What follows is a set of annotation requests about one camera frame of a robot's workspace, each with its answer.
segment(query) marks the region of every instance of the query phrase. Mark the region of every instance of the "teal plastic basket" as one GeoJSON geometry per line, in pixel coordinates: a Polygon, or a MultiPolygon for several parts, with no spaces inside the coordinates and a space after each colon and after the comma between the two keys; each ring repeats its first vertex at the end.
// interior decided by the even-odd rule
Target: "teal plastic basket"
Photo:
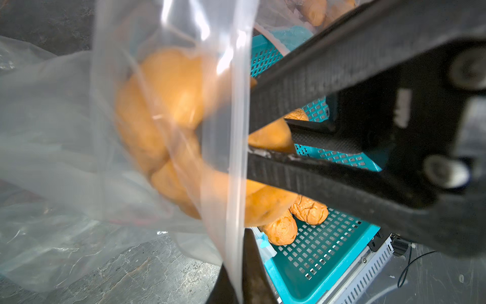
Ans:
{"type": "MultiPolygon", "coordinates": [[[[282,55],[263,36],[253,37],[251,75],[258,76],[282,55]]],[[[303,107],[310,121],[322,122],[329,118],[326,99],[313,101],[303,107]]],[[[303,156],[326,159],[362,169],[380,168],[365,154],[344,154],[296,144],[303,156]]],[[[343,275],[363,251],[379,227],[352,215],[328,208],[329,216],[319,226],[308,225],[298,219],[297,237],[286,246],[274,246],[277,255],[265,262],[284,304],[315,304],[343,275]]]]}

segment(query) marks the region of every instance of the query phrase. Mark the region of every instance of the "black cable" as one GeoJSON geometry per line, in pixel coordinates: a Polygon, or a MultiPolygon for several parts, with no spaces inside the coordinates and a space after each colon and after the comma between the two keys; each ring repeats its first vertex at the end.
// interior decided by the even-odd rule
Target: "black cable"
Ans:
{"type": "Polygon", "coordinates": [[[410,267],[411,264],[413,264],[419,258],[424,257],[424,256],[431,254],[431,253],[434,253],[434,252],[437,252],[437,251],[431,251],[431,252],[428,252],[428,253],[424,253],[423,255],[419,255],[412,262],[410,262],[410,260],[412,259],[412,244],[410,244],[410,253],[408,254],[408,264],[405,267],[405,269],[401,272],[400,277],[398,277],[397,288],[402,287],[403,284],[405,283],[405,279],[407,278],[407,274],[408,274],[408,268],[410,267]]]}

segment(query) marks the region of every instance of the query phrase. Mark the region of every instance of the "potato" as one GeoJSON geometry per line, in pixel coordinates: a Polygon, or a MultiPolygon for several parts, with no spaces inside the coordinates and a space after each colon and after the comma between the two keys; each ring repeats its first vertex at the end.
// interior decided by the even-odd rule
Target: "potato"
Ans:
{"type": "MultiPolygon", "coordinates": [[[[120,88],[115,103],[117,129],[127,151],[154,188],[194,218],[200,218],[202,179],[211,181],[208,193],[216,200],[226,203],[228,196],[228,174],[205,164],[194,133],[219,106],[208,100],[227,94],[218,86],[228,84],[228,73],[208,74],[212,65],[204,55],[190,57],[178,49],[156,52],[120,88]]],[[[255,147],[295,153],[283,118],[250,134],[248,141],[255,147]]],[[[250,227],[277,219],[297,194],[247,180],[246,196],[245,225],[250,227]]]]}
{"type": "Polygon", "coordinates": [[[302,195],[290,206],[290,212],[309,225],[320,225],[329,214],[326,205],[302,195]]]}
{"type": "Polygon", "coordinates": [[[279,118],[248,136],[248,144],[255,148],[279,152],[295,153],[290,128],[283,118],[279,118]]]}
{"type": "Polygon", "coordinates": [[[300,12],[312,26],[319,26],[326,18],[326,0],[305,0],[300,12]]]}
{"type": "Polygon", "coordinates": [[[282,246],[293,243],[297,236],[297,224],[289,210],[270,224],[259,227],[268,236],[270,243],[282,246]]]}
{"type": "Polygon", "coordinates": [[[353,10],[356,7],[355,0],[337,0],[328,6],[326,19],[324,20],[324,27],[329,26],[340,16],[353,10]]]}
{"type": "Polygon", "coordinates": [[[296,110],[293,110],[289,114],[285,115],[283,118],[294,119],[294,120],[303,120],[303,121],[306,121],[306,122],[309,121],[309,117],[307,116],[307,114],[305,113],[305,111],[302,108],[298,108],[296,110]]]}

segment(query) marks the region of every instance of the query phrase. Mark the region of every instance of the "bolt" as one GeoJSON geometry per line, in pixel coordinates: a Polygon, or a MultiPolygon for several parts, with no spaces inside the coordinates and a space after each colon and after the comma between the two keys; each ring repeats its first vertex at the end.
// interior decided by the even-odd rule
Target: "bolt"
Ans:
{"type": "Polygon", "coordinates": [[[469,168],[465,163],[442,155],[426,157],[423,172],[432,184],[443,189],[462,187],[470,178],[469,168]]]}
{"type": "Polygon", "coordinates": [[[486,89],[486,47],[470,48],[456,56],[449,67],[449,79],[460,89],[486,89]]]}

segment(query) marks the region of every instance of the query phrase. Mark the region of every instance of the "perforated basket bottom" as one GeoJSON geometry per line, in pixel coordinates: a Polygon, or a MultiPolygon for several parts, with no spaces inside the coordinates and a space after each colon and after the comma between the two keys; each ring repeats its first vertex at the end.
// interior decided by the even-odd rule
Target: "perforated basket bottom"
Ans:
{"type": "Polygon", "coordinates": [[[329,106],[326,104],[326,98],[314,100],[308,105],[302,107],[307,114],[309,121],[321,123],[329,118],[329,106]]]}
{"type": "Polygon", "coordinates": [[[275,246],[274,263],[292,296],[306,297],[321,285],[370,226],[332,208],[319,226],[296,219],[297,237],[290,245],[275,246]]]}
{"type": "Polygon", "coordinates": [[[251,72],[256,77],[283,58],[282,54],[262,35],[253,37],[251,72]]]}
{"type": "Polygon", "coordinates": [[[336,151],[317,149],[313,147],[307,147],[304,145],[295,145],[297,153],[302,156],[308,156],[317,159],[326,159],[340,164],[350,165],[353,167],[359,167],[362,169],[368,169],[371,171],[380,171],[381,168],[375,164],[366,154],[346,154],[336,151]]]}

